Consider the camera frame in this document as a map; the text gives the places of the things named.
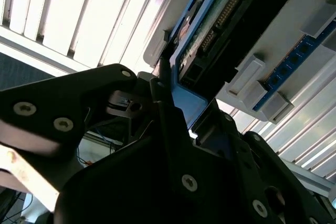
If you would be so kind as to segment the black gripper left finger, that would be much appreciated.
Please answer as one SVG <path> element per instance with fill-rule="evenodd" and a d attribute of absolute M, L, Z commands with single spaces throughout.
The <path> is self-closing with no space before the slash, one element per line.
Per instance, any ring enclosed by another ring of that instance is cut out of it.
<path fill-rule="evenodd" d="M 85 169 L 66 172 L 80 141 L 103 123 L 122 130 L 120 150 L 146 138 L 191 142 L 159 78 L 141 79 L 120 64 L 68 74 L 1 92 L 1 185 L 20 184 L 55 210 L 66 183 Z"/>

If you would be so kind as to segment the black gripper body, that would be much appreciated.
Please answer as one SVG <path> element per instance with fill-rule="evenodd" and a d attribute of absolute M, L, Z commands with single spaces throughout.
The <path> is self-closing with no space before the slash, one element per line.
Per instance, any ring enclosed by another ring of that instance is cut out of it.
<path fill-rule="evenodd" d="M 78 172 L 54 223 L 262 223 L 232 165 L 184 140 L 146 138 Z"/>

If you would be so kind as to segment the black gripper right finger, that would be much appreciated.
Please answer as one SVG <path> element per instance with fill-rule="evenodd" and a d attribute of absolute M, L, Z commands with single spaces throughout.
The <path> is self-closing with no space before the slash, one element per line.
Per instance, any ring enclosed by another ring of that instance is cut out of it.
<path fill-rule="evenodd" d="M 229 205 L 239 223 L 333 223 L 333 219 L 265 140 L 241 134 L 213 100 L 193 125 L 196 144 L 223 157 Z"/>

